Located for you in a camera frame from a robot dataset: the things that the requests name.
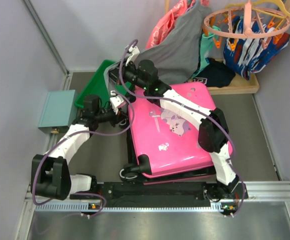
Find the pink hard-shell suitcase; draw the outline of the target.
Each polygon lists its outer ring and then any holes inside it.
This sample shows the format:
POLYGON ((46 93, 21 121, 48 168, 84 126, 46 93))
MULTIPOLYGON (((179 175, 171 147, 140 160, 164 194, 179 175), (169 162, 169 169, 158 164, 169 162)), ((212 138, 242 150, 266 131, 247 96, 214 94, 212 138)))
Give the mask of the pink hard-shell suitcase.
POLYGON ((215 175, 210 154, 198 143, 196 127, 144 99, 143 90, 136 94, 128 107, 128 163, 119 171, 120 179, 149 185, 215 175))

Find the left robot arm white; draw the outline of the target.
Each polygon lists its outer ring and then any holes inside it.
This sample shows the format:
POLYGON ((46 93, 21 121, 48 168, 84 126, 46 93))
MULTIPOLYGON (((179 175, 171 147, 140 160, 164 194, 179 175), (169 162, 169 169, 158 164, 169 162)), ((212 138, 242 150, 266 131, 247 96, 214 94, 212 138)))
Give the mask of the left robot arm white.
POLYGON ((82 193, 91 199, 98 194, 96 178, 82 173, 71 175, 69 163, 80 147, 97 133, 100 123, 109 122, 115 126, 123 120, 121 109, 129 100, 117 94, 109 102, 108 108, 102 108, 99 96, 86 96, 80 115, 65 135, 45 154, 33 157, 30 183, 32 197, 65 200, 70 195, 82 193))

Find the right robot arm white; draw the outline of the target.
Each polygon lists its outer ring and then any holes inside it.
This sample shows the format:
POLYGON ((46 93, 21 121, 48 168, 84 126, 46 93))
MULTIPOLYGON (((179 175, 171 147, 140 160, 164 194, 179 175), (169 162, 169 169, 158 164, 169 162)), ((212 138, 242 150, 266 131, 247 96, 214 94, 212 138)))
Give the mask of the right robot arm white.
POLYGON ((202 107, 181 96, 171 85, 160 80, 158 69, 151 60, 142 60, 138 65, 132 61, 115 63, 108 68, 106 76, 112 83, 122 86, 131 83, 143 89, 141 95, 130 89, 128 93, 174 112, 192 124, 198 130, 198 145, 211 156, 219 194, 230 198, 236 193, 240 178, 231 160, 235 147, 221 109, 202 107))

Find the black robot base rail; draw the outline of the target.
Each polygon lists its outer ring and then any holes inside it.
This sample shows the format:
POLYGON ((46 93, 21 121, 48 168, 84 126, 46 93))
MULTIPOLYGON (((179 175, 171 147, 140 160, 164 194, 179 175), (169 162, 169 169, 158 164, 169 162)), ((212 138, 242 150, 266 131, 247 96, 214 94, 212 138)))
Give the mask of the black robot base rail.
POLYGON ((182 208, 207 207, 210 200, 237 202, 242 197, 239 184, 233 193, 225 193, 216 183, 169 182, 144 185, 129 182, 104 182, 92 188, 90 193, 107 200, 108 208, 182 208))

